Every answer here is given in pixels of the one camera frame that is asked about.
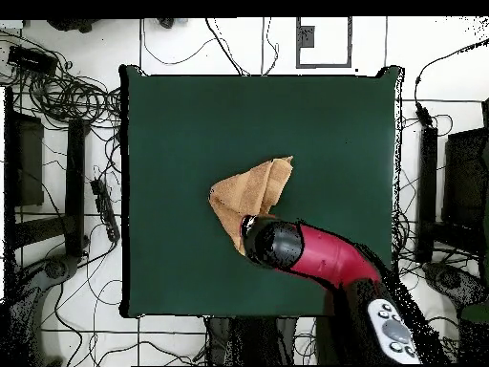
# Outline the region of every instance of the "tile grout line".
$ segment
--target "tile grout line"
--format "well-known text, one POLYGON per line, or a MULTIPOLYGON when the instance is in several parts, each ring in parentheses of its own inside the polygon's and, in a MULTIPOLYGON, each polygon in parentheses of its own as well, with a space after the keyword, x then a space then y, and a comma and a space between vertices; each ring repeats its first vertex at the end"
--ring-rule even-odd
POLYGON ((389 16, 386 15, 386 40, 385 40, 385 52, 384 52, 384 68, 387 67, 387 33, 389 31, 389 16))
MULTIPOLYGON (((206 335, 205 332, 178 332, 178 331, 106 331, 106 330, 78 330, 82 334, 114 334, 114 335, 206 335)), ((69 329, 48 329, 41 328, 41 332, 46 333, 73 333, 69 329)))
POLYGON ((142 64, 142 19, 139 19, 139 68, 142 64))
MULTIPOLYGON (((22 29, 20 29, 19 31, 19 36, 22 37, 22 29)), ((21 79, 21 83, 22 83, 22 69, 20 70, 20 79, 21 79)), ((22 98, 20 97, 20 114, 22 114, 22 98)), ((24 214, 23 214, 23 206, 21 205, 20 206, 20 224, 22 224, 24 222, 24 214)), ((24 268, 24 247, 20 247, 20 268, 23 269, 24 268)))
POLYGON ((140 324, 141 324, 141 318, 138 318, 138 367, 140 365, 139 360, 140 360, 140 346, 141 346, 141 344, 140 344, 140 338, 141 338, 141 336, 140 336, 140 324))
MULTIPOLYGON (((415 101, 414 98, 402 98, 402 101, 415 101)), ((483 100, 445 100, 437 98, 419 98, 417 101, 427 101, 427 102, 466 102, 466 103, 482 103, 483 100)))

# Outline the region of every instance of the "black frame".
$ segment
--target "black frame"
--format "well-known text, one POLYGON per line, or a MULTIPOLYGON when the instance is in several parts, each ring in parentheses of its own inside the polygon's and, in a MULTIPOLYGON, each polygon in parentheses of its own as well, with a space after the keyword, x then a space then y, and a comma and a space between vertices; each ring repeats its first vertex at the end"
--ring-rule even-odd
MULTIPOLYGON (((80 258, 83 256, 83 249, 86 246, 84 236, 85 136, 89 131, 90 127, 82 119, 73 119, 69 122, 65 214, 15 224, 13 249, 65 234, 66 254, 80 258)), ((15 134, 6 131, 6 145, 7 138, 12 136, 15 137, 15 134)))
MULTIPOLYGON (((481 103, 484 126, 473 131, 489 134, 489 98, 481 103)), ((432 261, 435 241, 460 248, 479 255, 481 262, 486 251, 486 241, 480 229, 456 226, 436 221, 436 164, 437 164, 436 128, 424 127, 419 143, 419 177, 416 207, 415 261, 432 261)))

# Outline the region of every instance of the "green mat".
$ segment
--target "green mat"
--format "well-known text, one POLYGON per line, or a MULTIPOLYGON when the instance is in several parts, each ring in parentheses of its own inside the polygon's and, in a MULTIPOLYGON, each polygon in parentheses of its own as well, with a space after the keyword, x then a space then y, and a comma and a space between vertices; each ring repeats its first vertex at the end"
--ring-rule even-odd
POLYGON ((294 157, 271 213, 367 244, 390 266, 398 68, 379 77, 125 72, 122 313, 322 313, 319 285, 248 262, 208 202, 211 185, 272 158, 294 157))

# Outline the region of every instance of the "power strip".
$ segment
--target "power strip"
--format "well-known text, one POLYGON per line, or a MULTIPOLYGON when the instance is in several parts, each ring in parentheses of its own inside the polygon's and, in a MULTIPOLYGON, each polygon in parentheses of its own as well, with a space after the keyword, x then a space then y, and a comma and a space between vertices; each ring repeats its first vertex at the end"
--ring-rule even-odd
POLYGON ((96 210, 107 228, 107 237, 109 241, 115 244, 120 239, 120 232, 107 187, 102 180, 93 180, 90 182, 90 186, 96 196, 96 210))

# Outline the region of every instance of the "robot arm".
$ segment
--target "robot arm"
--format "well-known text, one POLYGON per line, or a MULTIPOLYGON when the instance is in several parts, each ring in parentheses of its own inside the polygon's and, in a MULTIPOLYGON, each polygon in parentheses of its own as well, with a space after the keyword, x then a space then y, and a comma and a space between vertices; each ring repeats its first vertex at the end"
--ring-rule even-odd
POLYGON ((401 318, 389 291, 399 292, 404 286, 367 247, 322 229, 265 216, 245 216, 241 236, 245 254, 253 262, 310 278, 329 291, 333 297, 329 311, 336 318, 330 335, 342 362, 420 363, 413 335, 423 355, 428 350, 439 362, 447 362, 437 337, 430 334, 433 330, 427 324, 416 326, 424 318, 412 300, 403 301, 410 299, 408 293, 400 294, 397 302, 405 313, 415 315, 409 313, 407 323, 401 318))

